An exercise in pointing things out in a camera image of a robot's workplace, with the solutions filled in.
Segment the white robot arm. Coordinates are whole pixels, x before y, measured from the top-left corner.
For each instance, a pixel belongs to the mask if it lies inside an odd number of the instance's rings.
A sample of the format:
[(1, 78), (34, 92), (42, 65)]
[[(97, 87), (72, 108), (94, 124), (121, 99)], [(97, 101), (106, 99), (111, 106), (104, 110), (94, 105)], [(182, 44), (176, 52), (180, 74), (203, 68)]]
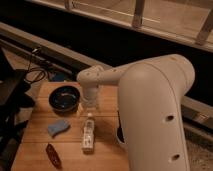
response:
[(190, 171), (181, 100), (195, 80), (185, 57), (170, 54), (77, 75), (85, 107), (97, 104), (101, 85), (117, 87), (120, 125), (130, 171)]

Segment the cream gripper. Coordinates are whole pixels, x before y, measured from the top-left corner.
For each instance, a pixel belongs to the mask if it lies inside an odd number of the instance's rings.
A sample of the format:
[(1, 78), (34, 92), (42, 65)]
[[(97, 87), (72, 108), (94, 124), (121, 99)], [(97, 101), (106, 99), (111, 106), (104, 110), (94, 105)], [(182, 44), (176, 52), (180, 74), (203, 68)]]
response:
[(97, 113), (99, 111), (98, 106), (93, 106), (93, 107), (85, 107), (82, 103), (79, 103), (78, 109), (77, 109), (77, 116), (87, 116), (89, 113)]

